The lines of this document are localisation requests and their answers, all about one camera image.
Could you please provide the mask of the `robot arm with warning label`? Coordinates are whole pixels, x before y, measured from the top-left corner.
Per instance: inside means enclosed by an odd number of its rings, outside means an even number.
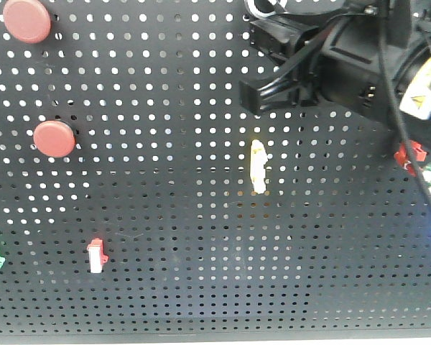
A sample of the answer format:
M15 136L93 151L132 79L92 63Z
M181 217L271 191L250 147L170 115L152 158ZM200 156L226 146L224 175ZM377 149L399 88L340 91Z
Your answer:
M277 67L240 82L252 114L335 103L431 149L431 1L344 1L295 11L294 1L247 1L250 45Z

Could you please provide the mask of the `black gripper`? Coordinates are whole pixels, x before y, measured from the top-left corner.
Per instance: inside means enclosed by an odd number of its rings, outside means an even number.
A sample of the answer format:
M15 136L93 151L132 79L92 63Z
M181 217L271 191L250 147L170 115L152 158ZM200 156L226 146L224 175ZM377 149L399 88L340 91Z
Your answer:
M423 15L423 1L344 1L333 11L293 14L295 21L251 21L251 47L280 66L265 78L240 81L240 104L263 115L332 102L394 126L389 97L406 90L422 56L416 26ZM319 30L324 41L311 40Z

